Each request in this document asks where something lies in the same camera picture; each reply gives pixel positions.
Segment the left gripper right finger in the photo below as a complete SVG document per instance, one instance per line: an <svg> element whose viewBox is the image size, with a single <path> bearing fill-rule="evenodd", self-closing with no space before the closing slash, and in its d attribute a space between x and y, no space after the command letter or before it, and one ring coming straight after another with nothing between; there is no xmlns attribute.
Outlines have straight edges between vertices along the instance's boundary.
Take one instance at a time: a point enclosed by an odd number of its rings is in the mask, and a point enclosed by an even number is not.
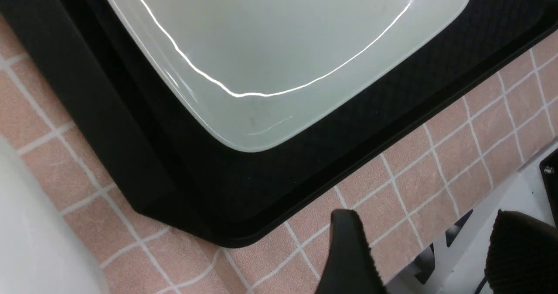
<svg viewBox="0 0 558 294"><path fill-rule="evenodd" d="M519 211L498 211L485 276L495 294L556 294L557 228Z"/></svg>

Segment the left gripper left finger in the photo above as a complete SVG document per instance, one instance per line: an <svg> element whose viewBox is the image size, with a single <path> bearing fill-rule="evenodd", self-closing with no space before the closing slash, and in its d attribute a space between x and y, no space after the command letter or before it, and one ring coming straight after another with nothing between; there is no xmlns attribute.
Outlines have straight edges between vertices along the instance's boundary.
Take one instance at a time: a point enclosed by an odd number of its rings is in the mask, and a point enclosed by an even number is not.
<svg viewBox="0 0 558 294"><path fill-rule="evenodd" d="M333 210L330 244L316 294L386 294L363 223L354 210Z"/></svg>

